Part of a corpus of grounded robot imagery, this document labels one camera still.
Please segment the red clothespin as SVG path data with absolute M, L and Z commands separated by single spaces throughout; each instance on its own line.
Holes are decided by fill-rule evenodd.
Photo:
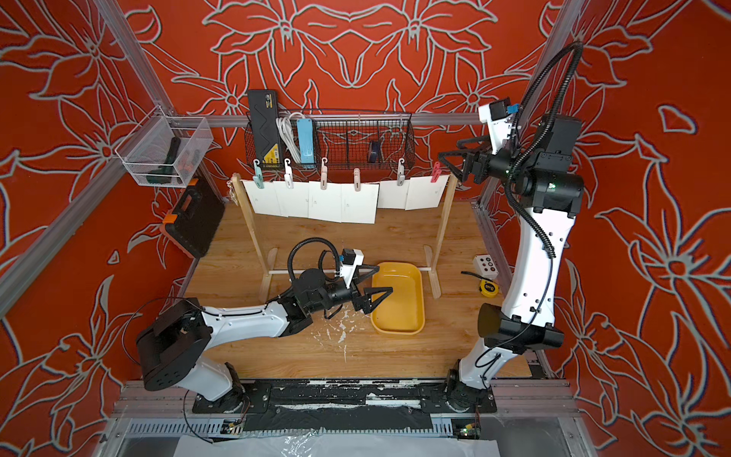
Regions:
M 436 161 L 431 168 L 430 183 L 436 184 L 443 175 L 443 166 L 439 161 Z

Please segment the white postcard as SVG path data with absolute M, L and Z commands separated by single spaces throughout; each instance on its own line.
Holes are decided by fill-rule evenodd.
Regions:
M 308 183 L 308 217 L 310 219 L 341 223 L 342 185 L 329 183 L 325 188 L 320 181 Z
M 255 213 L 269 216 L 283 215 L 276 188 L 272 182 L 264 183 L 262 188 L 258 187 L 254 181 L 245 180 L 243 184 Z
M 308 218 L 310 211 L 310 184 L 294 182 L 290 187 L 285 181 L 276 181 L 274 190 L 283 217 Z
M 388 180 L 379 183 L 378 209 L 405 209 L 409 195 L 409 180 Z
M 442 200 L 448 176 L 441 175 L 435 182 L 430 176 L 413 177 L 409 179 L 409 190 L 405 200 L 405 210 L 437 208 Z
M 361 184 L 359 190 L 354 184 L 341 186 L 341 220 L 350 224 L 374 224 L 380 186 Z

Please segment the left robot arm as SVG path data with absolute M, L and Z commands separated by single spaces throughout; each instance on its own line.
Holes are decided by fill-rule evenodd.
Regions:
M 312 244 L 324 246 L 321 255 L 331 256 L 332 274 L 322 265 L 295 271 L 297 253 Z M 207 359 L 207 350 L 238 341 L 289 337 L 312 325 L 314 314 L 321 312 L 331 319 L 346 304 L 371 314 L 393 293 L 391 287 L 360 286 L 379 270 L 365 264 L 359 249 L 338 251 L 331 241 L 310 237 L 296 244 L 287 257 L 289 287 L 261 306 L 215 308 L 204 307 L 194 298 L 178 299 L 135 340 L 144 388 L 179 387 L 211 403 L 241 402 L 245 390 L 236 370 L 230 363 Z

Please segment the yellow plastic tray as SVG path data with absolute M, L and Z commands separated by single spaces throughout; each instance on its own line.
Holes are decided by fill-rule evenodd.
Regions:
M 413 264 L 382 262 L 372 278 L 374 288 L 391 287 L 392 294 L 370 315 L 376 331 L 411 336 L 426 325 L 422 272 Z

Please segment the dark object in basket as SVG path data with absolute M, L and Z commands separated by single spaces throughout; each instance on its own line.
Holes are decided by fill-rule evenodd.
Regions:
M 367 163 L 377 164 L 382 160 L 382 145 L 380 141 L 370 141 L 367 150 Z

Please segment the white button box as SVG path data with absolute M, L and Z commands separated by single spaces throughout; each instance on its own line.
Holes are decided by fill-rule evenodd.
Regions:
M 498 268 L 489 254 L 478 254 L 473 258 L 474 272 L 488 280 L 496 280 Z

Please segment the pink clothespin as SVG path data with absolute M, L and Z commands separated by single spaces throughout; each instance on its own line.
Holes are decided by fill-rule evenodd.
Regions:
M 326 157 L 321 158 L 320 163 L 320 189 L 326 190 L 327 189 L 327 173 L 329 172 L 329 168 L 327 167 L 327 161 L 329 161 Z
M 362 188 L 361 171 L 359 168 L 353 170 L 353 186 L 356 192 L 359 192 Z

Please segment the yellow tape measure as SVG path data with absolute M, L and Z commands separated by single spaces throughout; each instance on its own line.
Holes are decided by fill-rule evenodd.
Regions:
M 483 297 L 495 298 L 500 294 L 500 288 L 494 281 L 482 279 L 479 283 L 479 292 Z

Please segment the teal clothespin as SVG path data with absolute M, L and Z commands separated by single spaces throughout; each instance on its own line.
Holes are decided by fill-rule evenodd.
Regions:
M 252 165 L 253 165 L 252 181 L 254 182 L 255 186 L 257 186 L 257 188 L 262 190 L 265 187 L 265 180 L 264 180 L 263 171 L 260 166 L 260 160 L 254 159 L 252 162 Z

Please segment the light blue power bank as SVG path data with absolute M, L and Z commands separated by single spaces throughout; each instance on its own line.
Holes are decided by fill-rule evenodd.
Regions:
M 306 167 L 315 164 L 314 153 L 314 125 L 308 118 L 297 120 L 300 163 Z

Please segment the black orange tool case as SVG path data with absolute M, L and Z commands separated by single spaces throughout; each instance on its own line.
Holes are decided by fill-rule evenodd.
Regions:
M 207 255 L 226 206 L 209 183 L 194 178 L 162 222 L 162 233 L 190 258 Z

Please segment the black box in basket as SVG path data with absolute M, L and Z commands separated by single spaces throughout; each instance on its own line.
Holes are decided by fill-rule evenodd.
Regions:
M 279 106 L 277 93 L 272 89 L 252 89 L 249 101 L 249 125 L 251 125 L 255 157 L 262 169 L 283 169 L 282 141 L 277 127 Z

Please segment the dark tool in bin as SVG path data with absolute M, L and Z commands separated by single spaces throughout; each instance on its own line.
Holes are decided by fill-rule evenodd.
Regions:
M 175 175 L 173 164 L 177 158 L 180 145 L 181 138 L 173 136 L 171 142 L 169 142 L 169 149 L 164 163 L 146 175 L 146 179 L 150 184 L 163 185 L 171 182 L 173 175 Z

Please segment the clear plastic bin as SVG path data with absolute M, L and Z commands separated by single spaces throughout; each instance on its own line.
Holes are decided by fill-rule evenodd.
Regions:
M 169 184 L 150 184 L 146 175 L 164 163 L 173 136 L 181 138 L 173 164 L 175 175 Z M 160 107 L 154 107 L 121 140 L 114 152 L 137 185 L 182 189 L 196 175 L 212 143 L 213 134 L 207 118 L 168 115 Z

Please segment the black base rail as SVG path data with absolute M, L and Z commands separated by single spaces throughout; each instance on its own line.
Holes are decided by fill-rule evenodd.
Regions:
M 244 397 L 236 409 L 224 409 L 200 394 L 195 414 L 253 413 L 290 409 L 350 409 L 407 407 L 426 413 L 495 413 L 495 395 L 488 390 L 461 388 L 452 379 L 251 379 L 242 382 Z

